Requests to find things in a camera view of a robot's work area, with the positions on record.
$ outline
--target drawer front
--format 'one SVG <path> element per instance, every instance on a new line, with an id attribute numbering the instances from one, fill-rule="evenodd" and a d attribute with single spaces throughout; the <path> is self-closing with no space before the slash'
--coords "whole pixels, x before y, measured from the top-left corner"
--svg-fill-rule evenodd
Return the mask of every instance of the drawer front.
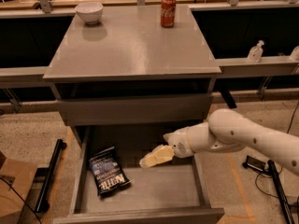
<path id="1" fill-rule="evenodd" d="M 200 161 L 174 159 L 150 169 L 138 162 L 162 141 L 165 127 L 156 125 L 93 126 L 87 129 L 74 195 L 68 217 L 56 218 L 55 224 L 215 224 L 223 216 L 222 208 L 211 208 L 198 177 Z M 98 197 L 88 159 L 101 145 L 115 144 L 118 162 L 131 180 L 126 189 L 112 196 Z"/>
<path id="2" fill-rule="evenodd" d="M 169 122 L 205 119 L 210 94 L 60 100 L 57 107 L 68 126 Z"/>

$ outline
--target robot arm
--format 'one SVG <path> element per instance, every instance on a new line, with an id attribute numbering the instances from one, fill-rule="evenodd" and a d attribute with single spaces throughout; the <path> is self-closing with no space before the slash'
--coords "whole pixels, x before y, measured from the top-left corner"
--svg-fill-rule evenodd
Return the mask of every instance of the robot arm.
<path id="1" fill-rule="evenodd" d="M 165 147 L 164 154 L 155 148 L 146 156 L 150 165 L 145 157 L 142 167 L 158 164 L 155 157 L 163 155 L 169 161 L 173 156 L 185 158 L 200 151 L 234 152 L 251 147 L 299 175 L 299 137 L 265 128 L 230 109 L 216 110 L 208 121 L 167 133 L 164 139 L 169 145 L 166 155 Z"/>

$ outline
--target soda can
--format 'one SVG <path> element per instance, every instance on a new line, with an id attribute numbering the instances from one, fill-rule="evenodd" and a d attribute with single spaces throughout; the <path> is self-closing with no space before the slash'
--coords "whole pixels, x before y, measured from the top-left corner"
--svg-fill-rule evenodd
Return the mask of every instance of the soda can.
<path id="1" fill-rule="evenodd" d="M 161 1 L 161 25 L 172 27 L 175 24 L 176 0 Z"/>

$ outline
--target concrete floor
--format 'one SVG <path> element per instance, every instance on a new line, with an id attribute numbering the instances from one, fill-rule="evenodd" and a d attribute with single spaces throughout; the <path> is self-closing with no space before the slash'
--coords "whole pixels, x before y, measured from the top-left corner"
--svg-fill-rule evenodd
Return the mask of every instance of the concrete floor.
<path id="1" fill-rule="evenodd" d="M 288 131 L 292 114 L 298 104 L 296 99 L 236 101 L 236 111 L 239 113 L 263 126 L 283 132 Z M 211 111 L 222 107 L 226 107 L 226 104 L 215 102 Z M 48 198 L 50 210 L 41 216 L 42 223 L 48 224 L 56 217 L 68 215 L 80 148 L 71 130 L 64 126 L 54 109 L 46 110 L 48 112 L 42 108 L 24 110 L 25 108 L 21 113 L 0 117 L 0 150 L 7 157 L 47 166 L 56 140 L 61 138 L 67 143 L 67 149 L 61 155 L 53 178 Z M 290 133 L 299 136 L 299 110 L 294 115 Z M 206 188 L 212 207 L 223 207 L 225 211 L 225 216 L 219 223 L 285 223 L 278 199 L 261 193 L 255 186 L 257 174 L 242 167 L 247 155 L 268 161 L 264 155 L 248 147 L 236 153 L 201 153 Z M 286 195 L 296 199 L 299 195 L 299 177 L 285 169 L 279 176 Z M 258 185 L 265 192 L 276 195 L 271 179 L 260 177 Z M 27 199 L 29 204 L 35 204 L 39 191 L 40 184 L 34 183 Z M 298 218 L 295 212 L 293 218 L 296 223 Z M 28 208 L 24 208 L 19 224 L 29 223 L 38 222 Z"/>

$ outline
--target white bowl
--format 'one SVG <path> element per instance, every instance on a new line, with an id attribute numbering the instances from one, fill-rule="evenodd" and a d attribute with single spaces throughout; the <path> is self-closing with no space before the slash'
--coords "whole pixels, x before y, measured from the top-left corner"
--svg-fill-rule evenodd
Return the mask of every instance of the white bowl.
<path id="1" fill-rule="evenodd" d="M 100 3 L 88 2 L 77 5 L 75 10 L 87 24 L 96 24 L 101 20 L 103 8 Z"/>

